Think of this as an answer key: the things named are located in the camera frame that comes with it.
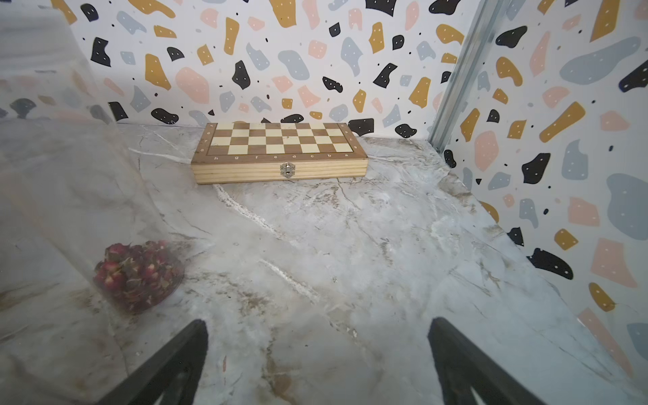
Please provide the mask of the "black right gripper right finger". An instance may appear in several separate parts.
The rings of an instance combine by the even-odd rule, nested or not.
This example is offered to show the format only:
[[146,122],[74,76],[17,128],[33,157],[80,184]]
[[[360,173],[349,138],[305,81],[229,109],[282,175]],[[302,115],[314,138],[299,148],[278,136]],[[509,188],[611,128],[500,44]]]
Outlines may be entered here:
[[541,404],[447,319],[432,320],[428,341],[445,404]]

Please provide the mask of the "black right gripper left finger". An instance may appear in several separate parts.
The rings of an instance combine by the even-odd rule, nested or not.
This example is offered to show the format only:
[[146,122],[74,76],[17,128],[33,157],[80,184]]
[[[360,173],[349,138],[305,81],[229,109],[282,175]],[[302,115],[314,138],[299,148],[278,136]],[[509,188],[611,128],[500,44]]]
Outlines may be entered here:
[[196,319],[97,403],[192,404],[208,349],[206,322]]

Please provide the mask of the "wooden folding chess board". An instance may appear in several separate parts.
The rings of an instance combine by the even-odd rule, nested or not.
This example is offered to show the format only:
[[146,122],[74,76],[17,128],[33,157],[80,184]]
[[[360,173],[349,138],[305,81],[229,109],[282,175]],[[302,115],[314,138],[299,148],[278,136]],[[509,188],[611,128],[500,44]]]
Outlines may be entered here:
[[368,166],[343,123],[209,123],[191,162],[198,184],[363,177]]

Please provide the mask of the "aluminium corner post right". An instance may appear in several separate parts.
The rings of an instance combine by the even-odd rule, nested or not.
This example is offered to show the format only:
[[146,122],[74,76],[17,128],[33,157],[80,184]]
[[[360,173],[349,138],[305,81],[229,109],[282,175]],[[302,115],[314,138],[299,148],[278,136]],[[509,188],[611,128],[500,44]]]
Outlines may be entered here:
[[496,28],[503,20],[510,3],[505,0],[480,1],[476,6],[474,18],[462,45],[457,65],[448,81],[428,139],[439,155],[443,154],[452,137],[452,128],[479,74],[479,64],[494,43]]

